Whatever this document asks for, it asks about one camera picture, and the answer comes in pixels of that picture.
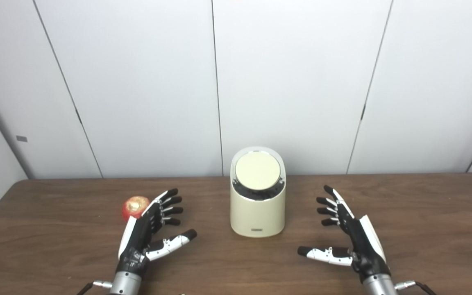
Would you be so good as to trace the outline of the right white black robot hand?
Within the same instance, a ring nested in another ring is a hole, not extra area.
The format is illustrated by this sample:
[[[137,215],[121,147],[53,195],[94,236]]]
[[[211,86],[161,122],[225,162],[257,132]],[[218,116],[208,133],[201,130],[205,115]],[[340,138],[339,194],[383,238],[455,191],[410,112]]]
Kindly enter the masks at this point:
[[[351,240],[351,247],[328,247],[324,249],[307,246],[298,247],[297,253],[309,259],[333,265],[350,266],[358,274],[360,282],[378,276],[391,276],[386,256],[367,215],[356,218],[346,200],[333,187],[323,186],[330,197],[317,197],[320,215],[329,217],[322,220],[324,227],[339,227]]]

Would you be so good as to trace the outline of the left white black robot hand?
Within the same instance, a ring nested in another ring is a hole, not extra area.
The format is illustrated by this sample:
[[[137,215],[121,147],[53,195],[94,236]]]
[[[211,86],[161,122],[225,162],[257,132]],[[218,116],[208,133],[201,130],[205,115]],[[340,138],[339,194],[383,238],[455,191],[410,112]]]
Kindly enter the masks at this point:
[[[169,189],[157,196],[142,211],[139,218],[127,221],[118,251],[116,272],[129,272],[143,277],[150,262],[178,250],[197,237],[194,229],[181,234],[153,241],[152,237],[165,225],[178,226],[181,221],[172,217],[182,213],[175,204],[182,202],[177,188]]]

